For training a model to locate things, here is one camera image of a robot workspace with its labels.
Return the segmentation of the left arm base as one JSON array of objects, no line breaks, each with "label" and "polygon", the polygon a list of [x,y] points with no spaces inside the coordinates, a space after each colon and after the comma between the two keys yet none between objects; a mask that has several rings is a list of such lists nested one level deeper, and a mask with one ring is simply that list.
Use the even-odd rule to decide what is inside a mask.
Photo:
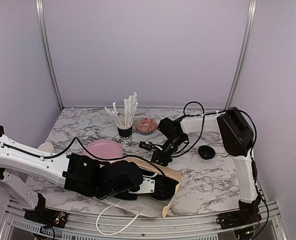
[{"label": "left arm base", "polygon": [[24,210],[24,218],[40,224],[49,224],[51,227],[64,228],[66,225],[67,213],[59,210],[52,210],[45,206],[45,198],[38,193],[38,202],[33,210]]}]

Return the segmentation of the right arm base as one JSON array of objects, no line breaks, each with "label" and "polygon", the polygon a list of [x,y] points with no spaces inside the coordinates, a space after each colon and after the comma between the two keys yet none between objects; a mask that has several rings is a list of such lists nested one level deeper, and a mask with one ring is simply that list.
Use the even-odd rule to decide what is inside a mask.
[{"label": "right arm base", "polygon": [[251,203],[239,200],[239,209],[218,214],[216,223],[222,230],[257,223],[262,220],[259,211],[260,202],[259,197]]}]

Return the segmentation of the brown paper bag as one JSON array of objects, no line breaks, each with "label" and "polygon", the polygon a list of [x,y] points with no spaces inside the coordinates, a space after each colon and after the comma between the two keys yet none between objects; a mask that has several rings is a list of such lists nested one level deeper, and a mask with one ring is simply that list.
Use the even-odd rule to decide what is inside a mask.
[{"label": "brown paper bag", "polygon": [[[178,183],[175,188],[175,194],[171,199],[168,200],[156,200],[151,196],[152,193],[138,194],[137,200],[132,201],[121,200],[114,198],[113,196],[109,196],[108,198],[103,200],[103,202],[106,203],[108,206],[100,212],[99,216],[96,219],[96,228],[98,232],[104,236],[113,236],[121,233],[122,231],[126,230],[139,216],[149,218],[165,218],[181,186],[182,173],[178,170],[174,170],[164,166],[158,166],[149,161],[145,161],[134,156],[126,157],[125,160],[129,163],[132,162],[136,164],[141,170],[146,171],[143,176],[151,176],[157,174],[154,179],[159,177],[168,177],[176,180]],[[135,214],[135,217],[127,225],[125,225],[118,231],[112,233],[104,232],[103,228],[100,226],[100,218],[110,208],[123,209],[127,212]]]}]

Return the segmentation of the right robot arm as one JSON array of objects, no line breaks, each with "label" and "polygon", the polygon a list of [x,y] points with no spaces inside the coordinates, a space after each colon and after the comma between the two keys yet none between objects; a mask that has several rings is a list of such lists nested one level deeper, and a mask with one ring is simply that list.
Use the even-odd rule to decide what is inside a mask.
[{"label": "right robot arm", "polygon": [[[218,214],[239,209],[240,178],[233,158],[224,149],[219,131],[191,133],[189,140],[194,147],[169,164],[182,173],[182,181],[168,216]],[[198,154],[201,145],[212,147],[215,157],[202,159]]]}]

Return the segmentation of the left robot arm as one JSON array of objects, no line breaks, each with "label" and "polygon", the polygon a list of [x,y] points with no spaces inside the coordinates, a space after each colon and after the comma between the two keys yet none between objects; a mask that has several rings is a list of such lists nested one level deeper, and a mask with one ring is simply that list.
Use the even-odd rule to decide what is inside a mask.
[{"label": "left robot arm", "polygon": [[39,222],[49,221],[51,211],[45,207],[44,197],[31,190],[17,172],[98,199],[138,191],[143,184],[142,171],[133,162],[109,163],[64,151],[57,154],[40,151],[11,140],[0,126],[0,186]]}]

